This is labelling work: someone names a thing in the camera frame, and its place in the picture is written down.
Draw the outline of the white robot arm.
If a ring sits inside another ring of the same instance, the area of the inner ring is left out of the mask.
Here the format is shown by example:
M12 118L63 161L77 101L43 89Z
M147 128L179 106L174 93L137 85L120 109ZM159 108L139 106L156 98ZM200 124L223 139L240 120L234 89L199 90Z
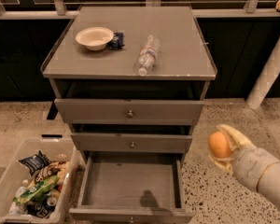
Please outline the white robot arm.
M208 137L209 158L244 187L259 193L280 211L280 160L255 146L237 129L218 124Z

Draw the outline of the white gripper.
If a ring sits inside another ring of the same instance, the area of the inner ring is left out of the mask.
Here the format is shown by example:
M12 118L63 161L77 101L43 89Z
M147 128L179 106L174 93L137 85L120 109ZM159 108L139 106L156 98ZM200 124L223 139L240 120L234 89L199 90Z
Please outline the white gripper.
M217 129L226 136L231 151L242 151L234 161L232 158L217 158L211 154L208 157L216 167L226 173L233 173L240 184L257 192L264 172L280 160L265 149L256 148L249 138L230 125L219 124Z

